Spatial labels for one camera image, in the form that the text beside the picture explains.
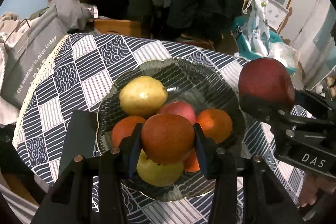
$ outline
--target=orange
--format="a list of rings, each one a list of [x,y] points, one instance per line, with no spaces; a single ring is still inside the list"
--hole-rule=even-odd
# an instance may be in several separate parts
[[[216,143],[224,141],[232,131],[232,120],[223,110],[212,108],[200,112],[196,117],[204,135],[213,138]]]
[[[195,132],[188,119],[171,113],[154,115],[141,131],[142,148],[155,163],[170,165],[182,162],[194,147]]]
[[[119,146],[121,140],[131,136],[135,125],[140,122],[144,124],[146,119],[140,116],[129,116],[116,123],[111,131],[111,141],[113,146]]]
[[[197,172],[200,170],[195,149],[191,150],[189,157],[184,160],[183,165],[186,172]]]

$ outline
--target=gray bag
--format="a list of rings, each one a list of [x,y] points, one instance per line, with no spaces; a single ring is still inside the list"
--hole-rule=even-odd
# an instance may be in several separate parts
[[[20,109],[44,60],[66,34],[56,6],[50,7],[8,52],[1,97]]]

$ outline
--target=glass bowl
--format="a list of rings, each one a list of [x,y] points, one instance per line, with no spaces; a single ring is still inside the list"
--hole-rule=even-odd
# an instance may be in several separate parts
[[[233,131],[219,146],[240,156],[246,120],[239,108],[236,92],[211,68],[184,59],[147,61],[124,72],[114,81],[98,109],[96,142],[101,154],[113,148],[110,132],[117,122],[127,117],[119,106],[119,92],[128,82],[142,75],[151,76],[165,86],[168,92],[166,103],[183,100],[194,108],[196,115],[207,108],[225,110],[233,121]],[[123,179],[121,183],[149,198],[164,202],[201,196],[215,187],[215,180],[207,180],[200,171],[183,172],[173,185],[166,187],[150,185],[137,173],[131,180]]]

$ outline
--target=teal bin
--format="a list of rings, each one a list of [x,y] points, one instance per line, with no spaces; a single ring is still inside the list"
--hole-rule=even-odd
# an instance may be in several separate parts
[[[247,21],[248,21],[247,18],[236,17],[231,26],[231,32],[236,40],[239,56],[246,60],[254,60],[257,58],[261,58],[261,56],[259,56],[258,54],[255,54],[254,52],[249,51],[249,48],[247,46],[247,41],[245,40],[245,37],[243,36],[243,33],[240,28],[240,26],[243,26],[245,23],[247,23]],[[283,40],[281,39],[280,35],[278,35],[277,33],[271,30],[269,31],[269,36],[270,36],[269,40],[271,43],[276,43],[276,42],[283,43]],[[293,69],[293,68],[286,67],[286,70],[289,73],[289,75],[292,75],[293,73],[296,72],[296,69]]]

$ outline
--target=round table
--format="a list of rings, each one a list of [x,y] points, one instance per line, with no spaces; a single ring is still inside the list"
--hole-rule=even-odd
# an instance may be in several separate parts
[[[151,59],[184,58],[215,70],[234,90],[247,63],[199,47],[116,34],[67,35],[47,58],[31,85],[20,111],[13,145],[27,166],[53,185],[68,122],[75,109],[97,111],[113,81],[124,71]],[[306,116],[295,106],[292,114]],[[293,201],[298,203],[304,172],[276,160],[270,126],[248,118],[244,143],[251,155],[262,155]],[[243,211],[243,182],[237,180],[238,215]],[[123,187],[130,223],[206,223],[213,193],[163,203]],[[92,207],[98,211],[98,179],[94,178]]]

